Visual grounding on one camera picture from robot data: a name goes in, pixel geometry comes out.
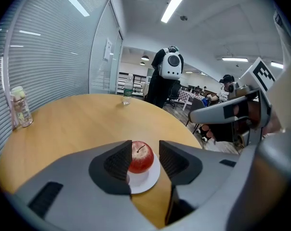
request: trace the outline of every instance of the plastic container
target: plastic container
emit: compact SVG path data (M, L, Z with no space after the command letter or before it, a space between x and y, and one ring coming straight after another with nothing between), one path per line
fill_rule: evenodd
M131 103L132 89L133 89L133 75L128 74L128 78L124 84L124 93L122 99L122 103L124 105L128 105Z
M24 128L29 126L33 118L26 101L26 92L21 86L14 87L11 90L11 96L19 124Z

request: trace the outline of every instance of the checkered tablecloth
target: checkered tablecloth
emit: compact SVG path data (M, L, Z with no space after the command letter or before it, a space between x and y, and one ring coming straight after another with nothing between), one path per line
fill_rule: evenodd
M199 100L204 99L204 97L201 95L190 93L190 92L184 91L184 90L179 90L179 99L181 99L183 102L186 102L189 99L189 97L197 98Z

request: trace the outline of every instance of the floor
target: floor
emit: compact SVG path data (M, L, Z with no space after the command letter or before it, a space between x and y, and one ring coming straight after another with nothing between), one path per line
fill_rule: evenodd
M134 98L143 100L143 97L133 96ZM188 121L188 112L190 106L187 105L185 110L182 111L183 104L177 103L175 108L173 109L170 104L166 104L163 109L168 113L172 114L178 120L180 120L184 125L186 125ZM195 124L188 123L187 128L193 132L195 128ZM210 139L208 142L203 142L201 140L201 136L198 133L195 133L194 136L198 140L199 144L203 147L204 150L209 151L216 151L216 152L225 152L225 153L232 153L232 154L240 154L241 149L235 148L232 143L229 142L214 142L213 139Z

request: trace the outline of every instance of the bottle cap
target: bottle cap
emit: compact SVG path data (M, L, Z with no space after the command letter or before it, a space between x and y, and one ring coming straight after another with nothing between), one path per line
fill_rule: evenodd
M11 90L11 95L13 96L14 101L18 101L26 97L26 93L22 86L14 87Z

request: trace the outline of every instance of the plastic water bottle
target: plastic water bottle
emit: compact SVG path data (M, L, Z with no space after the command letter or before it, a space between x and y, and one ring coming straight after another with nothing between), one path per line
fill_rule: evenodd
M133 89L133 76L132 74L128 74L128 78L124 85L124 93L123 93L123 101L122 103L124 105L131 103L131 97L132 97L132 89Z

